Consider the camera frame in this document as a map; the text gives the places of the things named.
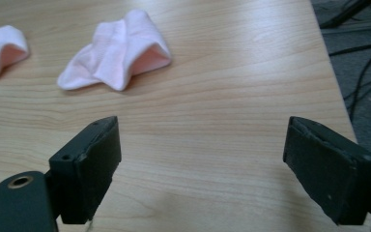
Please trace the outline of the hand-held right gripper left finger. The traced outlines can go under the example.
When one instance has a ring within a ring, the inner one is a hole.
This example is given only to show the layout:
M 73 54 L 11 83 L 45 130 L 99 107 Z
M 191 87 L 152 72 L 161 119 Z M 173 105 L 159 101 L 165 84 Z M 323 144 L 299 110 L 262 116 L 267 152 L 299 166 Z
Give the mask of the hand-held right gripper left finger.
M 116 116 L 89 124 L 49 159 L 65 224 L 92 220 L 122 160 Z

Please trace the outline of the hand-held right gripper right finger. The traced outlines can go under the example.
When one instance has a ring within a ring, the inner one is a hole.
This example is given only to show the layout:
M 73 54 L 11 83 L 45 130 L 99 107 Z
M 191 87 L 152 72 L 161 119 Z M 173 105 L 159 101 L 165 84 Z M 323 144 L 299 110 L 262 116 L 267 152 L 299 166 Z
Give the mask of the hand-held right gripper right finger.
M 362 225 L 371 215 L 371 153 L 355 142 L 292 116 L 283 161 L 334 223 Z

